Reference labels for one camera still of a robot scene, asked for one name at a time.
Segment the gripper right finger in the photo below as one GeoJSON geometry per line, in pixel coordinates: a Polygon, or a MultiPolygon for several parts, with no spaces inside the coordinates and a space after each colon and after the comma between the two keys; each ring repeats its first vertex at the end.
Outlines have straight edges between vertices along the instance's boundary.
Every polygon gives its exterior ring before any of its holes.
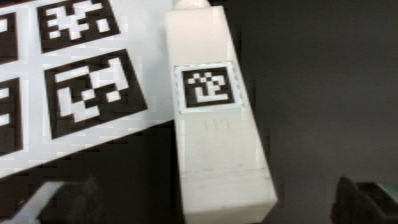
{"type": "Polygon", "coordinates": [[[398,224],[398,183],[338,178],[331,224],[398,224]]]}

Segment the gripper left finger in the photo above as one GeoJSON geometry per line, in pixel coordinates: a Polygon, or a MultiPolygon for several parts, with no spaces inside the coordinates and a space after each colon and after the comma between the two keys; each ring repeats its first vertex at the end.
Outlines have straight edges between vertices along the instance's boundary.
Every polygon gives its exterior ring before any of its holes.
{"type": "Polygon", "coordinates": [[[4,224],[104,224],[104,205],[95,179],[47,181],[4,224]]]}

